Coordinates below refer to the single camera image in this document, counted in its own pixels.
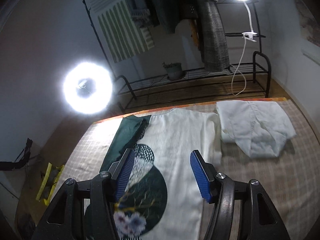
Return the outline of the hanging dark green shirt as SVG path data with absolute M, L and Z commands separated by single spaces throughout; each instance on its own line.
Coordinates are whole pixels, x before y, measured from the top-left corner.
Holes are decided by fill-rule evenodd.
M 182 20 L 196 20 L 196 0 L 152 0 L 161 26 L 167 34 L 174 34 Z

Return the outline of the small potted plant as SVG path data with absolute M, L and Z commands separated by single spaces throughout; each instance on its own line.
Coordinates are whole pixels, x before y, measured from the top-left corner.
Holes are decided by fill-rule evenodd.
M 166 64 L 163 62 L 163 68 L 167 72 L 170 81 L 180 80 L 185 77 L 186 72 L 182 69 L 180 62 Z

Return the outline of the green white tree print shirt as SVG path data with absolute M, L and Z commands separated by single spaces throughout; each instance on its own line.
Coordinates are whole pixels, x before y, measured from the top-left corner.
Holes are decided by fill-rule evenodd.
M 135 164 L 124 195 L 115 204 L 121 239 L 198 239 L 203 200 L 190 166 L 198 150 L 221 162 L 216 111 L 173 108 L 150 116 L 132 146 Z

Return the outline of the black metal clothes rack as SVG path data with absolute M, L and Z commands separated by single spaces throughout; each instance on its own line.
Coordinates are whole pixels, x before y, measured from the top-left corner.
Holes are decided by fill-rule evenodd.
M 111 78 L 112 85 L 115 86 L 115 84 L 118 80 L 122 80 L 122 82 L 124 82 L 123 86 L 119 90 L 113 91 L 113 94 L 116 96 L 121 96 L 121 95 L 124 95 L 127 93 L 131 94 L 131 98 L 125 106 L 123 106 L 119 101 L 117 102 L 117 105 L 118 105 L 119 109 L 121 110 L 121 112 L 124 113 L 127 110 L 131 110 L 131 109 L 134 109 L 134 108 L 137 108 L 140 106 L 141 107 L 154 106 L 156 103 L 147 103 L 147 102 L 145 102 L 144 105 L 133 106 L 132 101 L 136 102 L 138 100 L 138 98 L 141 98 L 144 96 L 150 96 L 153 94 L 164 93 L 164 91 L 161 90 L 161 91 L 152 92 L 152 93 L 148 92 L 148 94 L 146 94 L 146 93 L 139 94 L 139 95 L 136 94 L 136 93 L 141 92 L 143 90 L 164 87 L 164 86 L 173 85 L 176 83 L 193 82 L 193 81 L 204 80 L 204 79 L 212 79 L 212 78 L 220 78 L 220 77 L 230 77 L 230 79 L 231 79 L 231 77 L 234 77 L 234 76 L 240 75 L 240 74 L 252 76 L 251 79 L 244 80 L 243 81 L 244 83 L 251 82 L 253 84 L 256 83 L 257 86 L 259 86 L 259 88 L 256 90 L 249 91 L 249 92 L 242 92 L 242 93 L 244 93 L 244 94 L 264 93 L 265 94 L 264 97 L 268 98 L 269 93 L 270 93 L 272 67 L 271 67 L 271 63 L 270 63 L 270 60 L 267 57 L 267 55 L 262 53 L 261 38 L 265 38 L 266 36 L 262 35 L 260 33 L 259 17 L 258 17 L 257 9 L 255 6 L 255 4 L 258 2 L 259 2 L 258 0 L 249 0 L 247 5 L 248 4 L 252 5 L 254 15 L 255 15 L 255 20 L 257 22 L 258 33 L 255 35 L 255 37 L 259 38 L 259 41 L 258 41 L 259 51 L 253 52 L 252 62 L 237 63 L 237 65 L 239 65 L 239 69 L 237 70 L 237 72 L 235 71 L 236 67 L 234 67 L 233 65 L 230 64 L 228 67 L 224 68 L 222 71 L 215 72 L 215 73 L 214 72 L 205 72 L 204 68 L 194 68 L 194 69 L 182 70 L 182 74 L 180 75 L 181 78 L 179 78 L 177 80 L 172 80 L 171 78 L 169 78 L 168 74 L 163 74 L 163 75 L 157 75 L 157 76 L 148 77 L 145 79 L 129 82 L 124 75 L 114 76 L 114 71 L 113 71 L 112 67 L 108 66 L 107 70 L 109 70 L 109 72 L 111 72 L 110 78 Z M 102 42 L 101 42 L 99 35 L 97 33 L 97 30 L 94 26 L 94 23 L 93 23 L 93 20 L 91 17 L 91 13 L 90 13 L 91 9 L 88 8 L 86 0 L 82 0 L 82 3 L 85 7 L 87 16 L 90 21 L 90 25 L 95 33 L 95 36 L 96 36 L 97 41 L 99 43 L 99 46 L 102 49 L 103 55 L 104 55 L 106 61 L 108 62 L 108 64 L 110 64 L 108 57 L 107 57 L 107 54 L 106 54 L 106 51 L 104 50 Z M 267 64 L 267 69 L 264 68 L 261 64 L 257 63 L 257 61 L 256 61 L 257 55 L 259 55 L 260 57 L 265 59 L 266 64 Z M 257 74 L 266 74 L 265 88 L 257 80 Z

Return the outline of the black stand at left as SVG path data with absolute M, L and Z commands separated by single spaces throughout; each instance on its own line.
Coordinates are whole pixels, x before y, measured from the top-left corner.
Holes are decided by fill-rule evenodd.
M 0 171 L 12 171 L 12 170 L 18 170 L 24 167 L 29 162 L 30 155 L 31 155 L 30 150 L 31 150 L 32 144 L 33 144 L 33 141 L 28 138 L 24 149 L 21 151 L 21 153 L 18 155 L 18 157 L 14 162 L 12 161 L 0 162 Z

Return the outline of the beige plaid bed cover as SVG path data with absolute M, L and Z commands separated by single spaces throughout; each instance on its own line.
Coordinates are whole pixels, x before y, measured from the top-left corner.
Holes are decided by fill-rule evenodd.
M 296 136 L 278 158 L 251 159 L 238 146 L 222 145 L 221 170 L 232 179 L 259 180 L 280 213 L 292 239 L 319 239 L 319 142 L 293 101 L 275 98 Z M 121 116 L 94 122 L 79 140 L 58 181 L 95 176 L 118 129 Z

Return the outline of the hanging blue denim jacket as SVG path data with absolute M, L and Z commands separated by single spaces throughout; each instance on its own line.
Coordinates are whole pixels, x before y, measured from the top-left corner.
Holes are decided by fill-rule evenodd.
M 147 0 L 126 0 L 131 19 L 139 27 L 149 27 L 151 25 L 151 13 L 147 5 Z

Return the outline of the green striped wall hanging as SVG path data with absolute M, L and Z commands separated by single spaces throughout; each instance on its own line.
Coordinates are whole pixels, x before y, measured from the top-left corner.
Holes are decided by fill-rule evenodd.
M 115 63 L 155 46 L 149 28 L 134 23 L 126 0 L 89 0 L 89 5 Z

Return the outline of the white clip-on desk lamp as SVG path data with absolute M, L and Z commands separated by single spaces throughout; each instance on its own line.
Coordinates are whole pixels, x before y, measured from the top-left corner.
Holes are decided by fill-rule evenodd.
M 243 46 L 243 49 L 242 49 L 242 53 L 241 53 L 241 56 L 240 56 L 240 60 L 239 60 L 239 63 L 237 65 L 237 67 L 235 68 L 235 71 L 233 73 L 233 76 L 232 76 L 232 80 L 231 80 L 231 92 L 232 92 L 232 95 L 233 96 L 238 96 L 240 95 L 241 93 L 243 93 L 246 89 L 246 86 L 247 86 L 247 80 L 245 78 L 245 75 L 239 70 L 240 68 L 240 64 L 242 63 L 242 59 L 244 57 L 244 53 L 245 53 L 245 50 L 246 50 L 246 45 L 247 45 L 247 41 L 254 41 L 254 37 L 257 35 L 257 33 L 254 31 L 253 29 L 253 23 L 252 23 L 252 14 L 251 14 L 251 10 L 249 9 L 248 5 L 247 5 L 247 1 L 248 0 L 237 0 L 239 2 L 242 2 L 247 10 L 247 14 L 248 14 L 248 21 L 249 21 L 249 28 L 250 28 L 250 31 L 245 31 L 242 34 L 242 38 L 244 40 L 244 46 Z M 237 73 L 240 73 L 240 75 L 243 77 L 244 79 L 244 87 L 241 91 L 235 93 L 234 92 L 234 89 L 233 89 L 233 83 L 234 83 L 234 79 L 235 79 L 235 75 Z

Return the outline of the yellow trimmed bag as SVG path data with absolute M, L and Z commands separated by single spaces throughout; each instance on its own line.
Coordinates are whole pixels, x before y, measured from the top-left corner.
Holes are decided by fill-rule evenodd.
M 48 163 L 46 172 L 41 173 L 42 183 L 36 195 L 36 201 L 44 202 L 45 206 L 49 205 L 64 167 L 64 164 L 56 167 Z

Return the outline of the crumpled white garment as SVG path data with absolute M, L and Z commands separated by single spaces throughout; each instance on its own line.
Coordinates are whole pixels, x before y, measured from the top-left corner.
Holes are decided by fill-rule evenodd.
M 289 116 L 274 101 L 219 101 L 221 140 L 235 143 L 250 158 L 277 158 L 296 136 Z

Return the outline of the landscape wall painting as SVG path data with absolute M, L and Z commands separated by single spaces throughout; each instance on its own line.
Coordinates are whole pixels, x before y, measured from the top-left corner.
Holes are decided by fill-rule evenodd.
M 302 37 L 319 47 L 319 0 L 294 0 Z

